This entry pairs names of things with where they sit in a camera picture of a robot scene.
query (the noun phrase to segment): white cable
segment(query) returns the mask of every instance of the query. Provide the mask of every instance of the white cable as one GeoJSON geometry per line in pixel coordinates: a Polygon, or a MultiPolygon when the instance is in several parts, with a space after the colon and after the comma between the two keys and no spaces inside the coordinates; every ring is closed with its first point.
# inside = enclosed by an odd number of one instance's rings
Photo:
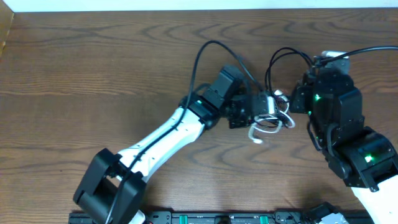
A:
{"type": "Polygon", "coordinates": [[[252,125],[250,126],[250,129],[249,129],[249,132],[248,132],[249,139],[251,139],[256,144],[263,143],[263,140],[254,136],[255,130],[260,131],[262,133],[274,134],[274,133],[278,133],[282,129],[284,123],[282,122],[282,120],[280,120],[278,117],[276,117],[274,115],[275,113],[279,113],[279,115],[285,116],[289,120],[289,123],[287,124],[287,128],[294,128],[296,126],[294,120],[287,114],[289,111],[289,106],[290,106],[289,100],[287,99],[287,97],[284,96],[280,90],[276,90],[275,95],[284,101],[286,108],[284,111],[280,111],[275,98],[271,97],[271,96],[267,97],[267,103],[268,103],[268,108],[270,109],[269,110],[270,113],[260,114],[259,116],[254,117],[254,123],[252,123],[252,125]],[[273,131],[267,131],[257,125],[258,123],[260,123],[262,121],[275,123],[276,120],[278,120],[278,125],[273,131]]]}
{"type": "Polygon", "coordinates": [[[287,113],[285,113],[285,112],[283,112],[283,111],[280,111],[280,113],[281,114],[283,114],[287,119],[289,119],[289,121],[290,121],[290,123],[292,124],[292,125],[288,125],[287,127],[288,128],[294,128],[294,127],[296,127],[296,123],[294,122],[294,120],[289,116],[289,115],[287,115],[287,113]]]}
{"type": "MultiPolygon", "coordinates": [[[[259,119],[256,122],[261,122],[261,121],[266,121],[266,119],[259,119]]],[[[253,128],[256,129],[257,131],[262,132],[262,133],[274,134],[274,133],[278,133],[280,131],[280,129],[282,128],[282,125],[283,125],[283,122],[279,121],[278,122],[278,126],[273,131],[266,131],[264,129],[261,129],[261,128],[257,127],[257,123],[254,123],[253,128]]]]}
{"type": "Polygon", "coordinates": [[[248,137],[251,139],[254,143],[256,144],[261,144],[262,139],[254,137],[254,123],[250,126],[249,132],[248,132],[248,137]]]}

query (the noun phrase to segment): black cable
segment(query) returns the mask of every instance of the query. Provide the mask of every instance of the black cable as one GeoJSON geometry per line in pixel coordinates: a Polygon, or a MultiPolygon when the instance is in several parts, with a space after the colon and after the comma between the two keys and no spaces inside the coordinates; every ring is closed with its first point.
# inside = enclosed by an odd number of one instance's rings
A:
{"type": "Polygon", "coordinates": [[[239,57],[235,58],[235,59],[238,60],[239,64],[243,68],[243,70],[246,72],[246,74],[249,76],[249,78],[253,81],[253,83],[257,86],[259,91],[264,91],[264,89],[262,88],[261,84],[250,74],[249,70],[243,64],[243,61],[239,57]]]}
{"type": "Polygon", "coordinates": [[[281,49],[277,50],[277,51],[273,54],[273,56],[271,57],[271,59],[270,59],[269,66],[268,66],[268,69],[267,69],[266,74],[265,74],[265,77],[264,77],[264,81],[265,81],[265,85],[266,85],[266,90],[269,90],[269,91],[270,91],[270,94],[271,94],[272,96],[274,96],[274,93],[273,93],[272,87],[271,87],[271,67],[273,66],[273,64],[276,63],[276,61],[278,61],[278,59],[280,59],[280,58],[282,58],[282,57],[285,57],[285,56],[287,56],[287,55],[293,55],[293,54],[299,54],[299,55],[305,60],[305,63],[307,63],[308,67],[311,67],[311,66],[313,65],[313,61],[311,60],[311,58],[310,58],[306,53],[300,52],[300,51],[298,51],[298,50],[296,50],[296,49],[293,49],[293,48],[291,48],[291,47],[282,47],[281,49]],[[291,50],[291,52],[284,53],[284,54],[278,56],[277,58],[275,58],[276,55],[277,55],[280,51],[282,51],[282,50],[291,50]]]}
{"type": "Polygon", "coordinates": [[[266,124],[261,124],[261,123],[258,122],[258,121],[255,121],[255,123],[256,123],[258,126],[265,127],[265,128],[277,128],[277,127],[278,127],[277,125],[269,126],[269,125],[266,125],[266,124]]]}
{"type": "Polygon", "coordinates": [[[317,151],[321,151],[322,149],[319,147],[319,145],[318,145],[317,141],[315,140],[315,137],[311,131],[311,117],[310,117],[310,121],[307,124],[307,131],[308,131],[308,135],[310,136],[311,142],[312,142],[313,146],[315,147],[315,149],[317,151]]]}
{"type": "Polygon", "coordinates": [[[180,116],[180,118],[178,119],[178,121],[170,128],[168,129],[165,133],[163,133],[162,135],[160,135],[157,139],[155,139],[154,141],[152,141],[150,144],[148,144],[141,152],[139,152],[137,154],[137,156],[134,158],[134,160],[132,161],[132,163],[130,164],[130,166],[127,168],[128,172],[126,173],[126,175],[123,177],[122,181],[119,184],[118,190],[116,191],[116,195],[114,196],[114,199],[112,201],[111,204],[111,208],[109,209],[109,213],[108,216],[106,217],[106,221],[105,224],[109,224],[111,222],[111,217],[114,211],[114,207],[116,205],[116,202],[118,201],[119,197],[120,197],[120,192],[121,189],[123,188],[124,184],[126,183],[126,181],[128,180],[128,178],[130,178],[132,172],[132,168],[134,167],[134,165],[141,160],[141,157],[145,154],[146,151],[148,151],[154,144],[158,143],[162,138],[164,138],[166,135],[168,135],[170,132],[172,132],[182,121],[182,119],[185,116],[185,113],[187,112],[187,109],[189,107],[189,103],[192,97],[192,92],[193,92],[193,86],[195,84],[195,77],[196,77],[196,72],[197,72],[197,67],[198,67],[198,62],[199,62],[199,58],[201,53],[203,52],[203,50],[207,47],[207,45],[209,44],[218,44],[220,46],[222,46],[225,50],[227,50],[238,62],[239,64],[242,66],[242,68],[244,69],[244,71],[247,73],[247,75],[253,80],[256,81],[257,80],[249,73],[249,71],[247,70],[246,66],[243,64],[243,62],[241,61],[241,59],[225,44],[217,41],[217,40],[209,40],[208,42],[206,42],[205,44],[202,45],[202,47],[200,48],[200,50],[197,53],[197,57],[195,59],[195,63],[193,64],[193,69],[192,69],[192,75],[191,75],[191,81],[190,81],[190,85],[189,85],[189,91],[188,91],[188,96],[187,96],[187,102],[185,103],[185,106],[183,108],[182,114],[180,116]]]}
{"type": "Polygon", "coordinates": [[[333,149],[331,148],[331,132],[337,126],[338,126],[338,124],[336,124],[336,123],[329,124],[328,129],[326,131],[326,141],[328,143],[328,152],[331,156],[335,156],[335,153],[333,152],[333,149]]]}
{"type": "Polygon", "coordinates": [[[339,59],[342,59],[347,56],[356,55],[356,54],[365,53],[365,52],[371,52],[371,51],[375,51],[375,50],[398,50],[398,46],[376,46],[376,47],[367,47],[364,49],[353,50],[351,52],[339,55],[337,57],[326,58],[326,59],[320,60],[320,63],[322,65],[325,65],[329,62],[334,62],[335,60],[339,60],[339,59]]]}
{"type": "Polygon", "coordinates": [[[271,67],[276,63],[276,61],[278,61],[282,57],[285,57],[287,55],[293,55],[293,54],[297,54],[297,53],[296,52],[284,53],[284,54],[278,56],[277,58],[275,58],[275,60],[273,60],[270,63],[270,65],[268,66],[268,69],[267,69],[266,75],[265,75],[265,83],[266,83],[266,90],[269,90],[271,94],[273,93],[272,87],[271,87],[271,67]]]}

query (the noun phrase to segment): wooden table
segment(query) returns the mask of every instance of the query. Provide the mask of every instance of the wooden table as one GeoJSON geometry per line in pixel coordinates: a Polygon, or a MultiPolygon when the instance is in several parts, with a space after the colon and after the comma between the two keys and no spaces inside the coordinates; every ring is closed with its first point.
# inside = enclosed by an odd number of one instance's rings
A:
{"type": "MultiPolygon", "coordinates": [[[[0,63],[0,219],[66,223],[72,196],[102,148],[118,152],[162,124],[187,94],[201,44],[222,40],[263,80],[272,53],[295,47],[309,55],[398,45],[397,9],[21,13],[0,63]]],[[[364,97],[366,124],[398,146],[398,54],[352,57],[351,76],[364,97]]],[[[206,49],[197,84],[225,63],[206,49]]],[[[286,57],[273,69],[289,92],[305,71],[286,57]]],[[[174,155],[151,178],[145,205],[174,210],[309,208],[323,201],[362,209],[351,189],[298,125],[263,135],[225,120],[174,155]]]]}

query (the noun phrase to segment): black bracket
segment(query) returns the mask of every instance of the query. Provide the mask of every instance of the black bracket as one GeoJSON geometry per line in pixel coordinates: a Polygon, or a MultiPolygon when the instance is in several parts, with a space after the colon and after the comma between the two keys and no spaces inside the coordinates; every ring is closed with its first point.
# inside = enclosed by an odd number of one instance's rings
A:
{"type": "Polygon", "coordinates": [[[398,155],[385,136],[369,127],[360,138],[336,148],[353,168],[351,175],[343,179],[348,187],[365,187],[372,192],[379,190],[378,183],[398,175],[398,155]]]}
{"type": "MultiPolygon", "coordinates": [[[[73,201],[97,223],[105,223],[109,209],[118,188],[107,177],[123,177],[127,170],[107,149],[101,150],[91,161],[77,188],[73,201]]],[[[140,172],[134,173],[123,185],[119,200],[115,205],[112,224],[129,223],[138,212],[146,183],[140,172]]]]}

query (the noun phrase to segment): white wall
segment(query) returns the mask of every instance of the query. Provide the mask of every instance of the white wall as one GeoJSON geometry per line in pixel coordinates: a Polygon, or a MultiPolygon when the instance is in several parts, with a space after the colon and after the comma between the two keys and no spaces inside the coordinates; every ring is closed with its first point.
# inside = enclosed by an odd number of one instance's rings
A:
{"type": "Polygon", "coordinates": [[[14,12],[398,7],[398,0],[4,0],[14,12]]]}

